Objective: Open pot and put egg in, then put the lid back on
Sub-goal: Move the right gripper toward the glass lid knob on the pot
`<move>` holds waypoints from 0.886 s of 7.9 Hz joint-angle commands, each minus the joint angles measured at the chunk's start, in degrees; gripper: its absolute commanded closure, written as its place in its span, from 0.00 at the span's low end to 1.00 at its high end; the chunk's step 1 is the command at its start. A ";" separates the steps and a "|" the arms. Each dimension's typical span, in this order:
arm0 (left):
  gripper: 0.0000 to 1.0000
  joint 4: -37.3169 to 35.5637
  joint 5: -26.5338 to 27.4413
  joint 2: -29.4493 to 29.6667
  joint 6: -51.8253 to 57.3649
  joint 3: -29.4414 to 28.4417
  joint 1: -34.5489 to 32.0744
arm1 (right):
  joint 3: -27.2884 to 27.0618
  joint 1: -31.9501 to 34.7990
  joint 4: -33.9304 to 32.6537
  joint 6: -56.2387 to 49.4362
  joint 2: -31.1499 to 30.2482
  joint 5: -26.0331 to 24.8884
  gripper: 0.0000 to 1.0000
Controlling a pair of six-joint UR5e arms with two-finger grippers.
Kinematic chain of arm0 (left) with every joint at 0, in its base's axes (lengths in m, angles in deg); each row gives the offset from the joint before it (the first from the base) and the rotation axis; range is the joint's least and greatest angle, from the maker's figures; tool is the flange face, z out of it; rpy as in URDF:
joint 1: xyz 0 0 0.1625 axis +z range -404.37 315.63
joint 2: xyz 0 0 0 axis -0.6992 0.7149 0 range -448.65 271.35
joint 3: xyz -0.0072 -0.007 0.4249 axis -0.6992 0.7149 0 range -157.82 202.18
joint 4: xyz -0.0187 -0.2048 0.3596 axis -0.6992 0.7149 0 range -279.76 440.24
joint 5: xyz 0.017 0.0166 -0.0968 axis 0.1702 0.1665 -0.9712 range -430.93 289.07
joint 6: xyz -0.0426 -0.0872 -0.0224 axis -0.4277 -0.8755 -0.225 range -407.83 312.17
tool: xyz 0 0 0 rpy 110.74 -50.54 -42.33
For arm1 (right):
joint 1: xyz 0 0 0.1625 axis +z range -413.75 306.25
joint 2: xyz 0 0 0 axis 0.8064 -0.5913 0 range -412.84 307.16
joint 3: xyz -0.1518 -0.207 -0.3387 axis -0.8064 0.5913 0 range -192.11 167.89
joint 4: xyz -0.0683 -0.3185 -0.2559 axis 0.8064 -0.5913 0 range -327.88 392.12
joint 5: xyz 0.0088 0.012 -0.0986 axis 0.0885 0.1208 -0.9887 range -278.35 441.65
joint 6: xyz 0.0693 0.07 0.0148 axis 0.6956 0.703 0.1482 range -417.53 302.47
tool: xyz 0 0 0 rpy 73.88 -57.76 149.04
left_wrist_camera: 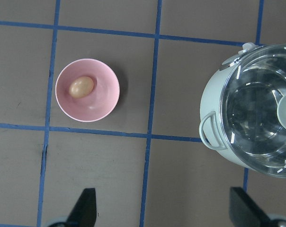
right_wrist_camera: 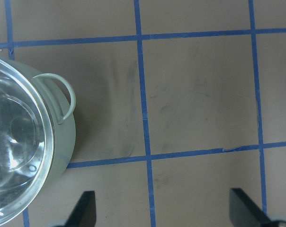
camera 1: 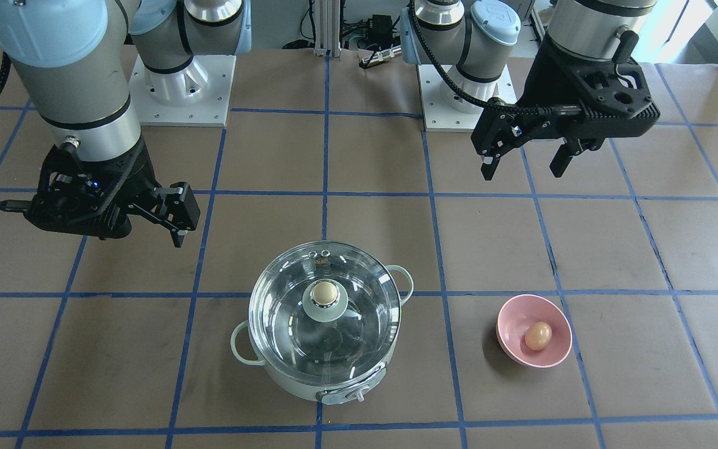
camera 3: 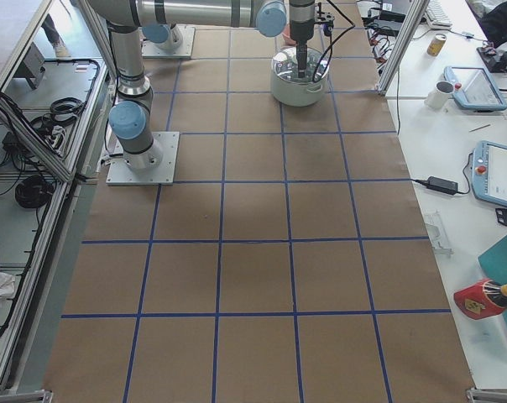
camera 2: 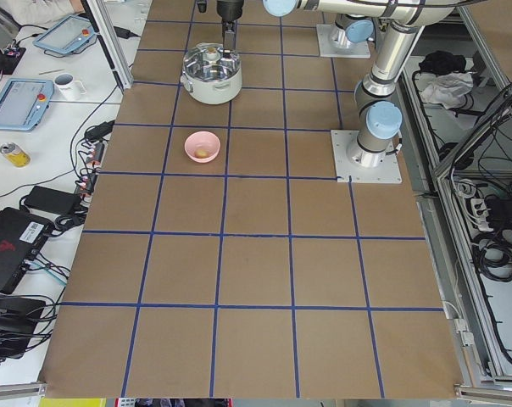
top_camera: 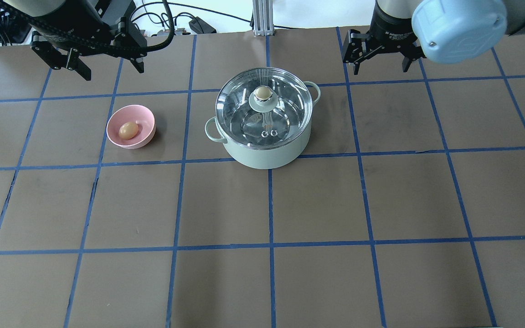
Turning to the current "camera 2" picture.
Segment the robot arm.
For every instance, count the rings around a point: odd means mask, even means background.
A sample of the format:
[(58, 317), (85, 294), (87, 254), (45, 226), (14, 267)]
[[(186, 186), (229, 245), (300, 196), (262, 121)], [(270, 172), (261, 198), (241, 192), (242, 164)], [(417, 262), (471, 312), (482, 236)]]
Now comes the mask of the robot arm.
[[(233, 52), (236, 42), (236, 22), (242, 16), (244, 1), (217, 1), (216, 12), (221, 18), (223, 48)], [(318, 24), (316, 35), (320, 56), (325, 58), (368, 59), (368, 42), (374, 23), (355, 14), (336, 14), (332, 24)]]
[(389, 97), (421, 32), (448, 16), (457, 1), (264, 1), (269, 14), (282, 17), (296, 9), (348, 16), (390, 19), (371, 71), (359, 83), (355, 101), (361, 129), (347, 147), (359, 167), (375, 168), (386, 156), (388, 144), (402, 124), (402, 114)]

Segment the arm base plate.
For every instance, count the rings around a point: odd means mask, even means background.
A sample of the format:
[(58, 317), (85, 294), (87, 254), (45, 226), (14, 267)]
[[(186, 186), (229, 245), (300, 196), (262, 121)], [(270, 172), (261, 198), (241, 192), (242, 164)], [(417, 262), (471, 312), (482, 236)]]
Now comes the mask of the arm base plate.
[(401, 184), (392, 139), (379, 153), (369, 153), (358, 144), (358, 131), (332, 130), (331, 145), (338, 182), (363, 184)]
[(368, 39), (373, 24), (368, 20), (356, 21), (346, 28), (336, 25), (317, 25), (320, 56), (327, 58), (368, 59)]

